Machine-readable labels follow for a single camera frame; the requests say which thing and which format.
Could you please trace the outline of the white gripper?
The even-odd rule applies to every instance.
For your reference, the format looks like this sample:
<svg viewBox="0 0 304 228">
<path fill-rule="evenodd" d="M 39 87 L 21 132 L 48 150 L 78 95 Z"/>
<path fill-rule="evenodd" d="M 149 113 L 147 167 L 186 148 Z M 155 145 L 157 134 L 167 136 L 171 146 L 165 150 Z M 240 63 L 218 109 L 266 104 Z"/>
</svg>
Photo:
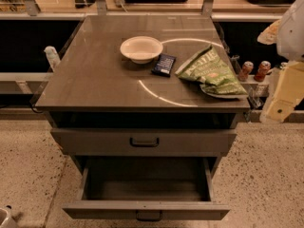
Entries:
<svg viewBox="0 0 304 228">
<path fill-rule="evenodd" d="M 264 124 L 283 123 L 304 99 L 304 63 L 290 61 L 272 70 L 269 96 L 259 120 Z"/>
</svg>

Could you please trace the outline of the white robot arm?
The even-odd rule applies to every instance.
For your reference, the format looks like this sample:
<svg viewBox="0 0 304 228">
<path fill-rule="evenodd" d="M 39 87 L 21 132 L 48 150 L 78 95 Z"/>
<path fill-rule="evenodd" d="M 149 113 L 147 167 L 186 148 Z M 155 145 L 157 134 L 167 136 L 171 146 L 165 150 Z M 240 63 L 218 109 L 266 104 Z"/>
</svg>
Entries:
<svg viewBox="0 0 304 228">
<path fill-rule="evenodd" d="M 269 96 L 259 117 L 264 124 L 283 123 L 304 99 L 304 0 L 295 0 L 280 19 L 276 51 L 288 63 L 270 76 Z"/>
</svg>

